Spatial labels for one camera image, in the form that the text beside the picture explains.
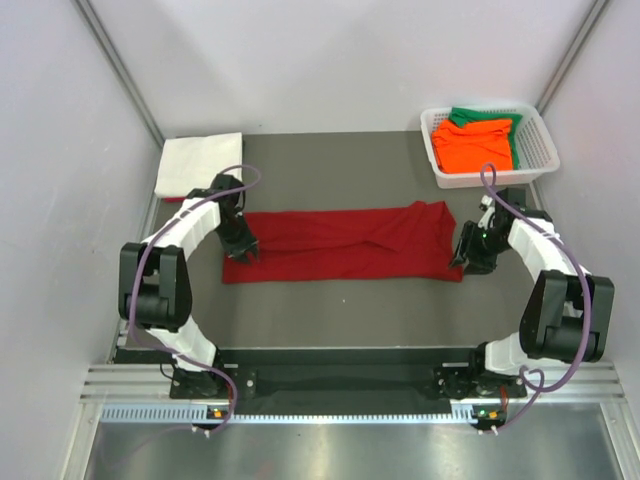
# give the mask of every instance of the orange shirt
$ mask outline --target orange shirt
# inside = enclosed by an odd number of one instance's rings
[[[513,170],[508,134],[511,119],[470,122],[463,128],[444,120],[431,135],[436,159],[444,173],[480,172],[485,163]]]

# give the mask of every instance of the white plastic basket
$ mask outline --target white plastic basket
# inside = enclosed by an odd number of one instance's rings
[[[497,172],[497,185],[515,185],[529,183],[543,173],[554,172],[560,167],[560,158],[551,135],[538,111],[529,105],[491,105],[465,106],[479,112],[487,113],[519,113],[522,120],[516,130],[515,142],[520,160],[520,168],[512,171]],[[436,174],[436,182],[440,188],[464,188],[482,186],[480,173],[443,173],[438,167],[436,154],[431,144],[431,134],[443,120],[449,117],[451,108],[429,108],[420,115],[422,136],[427,148],[427,156],[431,168]]]

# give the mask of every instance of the white cloth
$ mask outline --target white cloth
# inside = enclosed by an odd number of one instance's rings
[[[221,170],[242,164],[242,134],[175,138],[164,142],[155,194],[185,197],[194,188],[208,188]],[[242,180],[242,169],[229,174]]]

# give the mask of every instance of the red cloth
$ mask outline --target red cloth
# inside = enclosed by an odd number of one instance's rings
[[[444,202],[330,212],[247,213],[260,260],[225,258],[223,283],[425,277],[459,282],[449,269],[456,222]]]

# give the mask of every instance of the white wall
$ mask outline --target white wall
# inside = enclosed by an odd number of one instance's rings
[[[49,480],[159,151],[72,2],[4,1],[0,18],[0,476]]]
[[[166,136],[418,128],[535,103],[590,0],[93,0]]]
[[[562,168],[540,185],[580,261],[615,283],[605,355],[640,423],[639,18],[639,2],[611,2],[546,115]]]

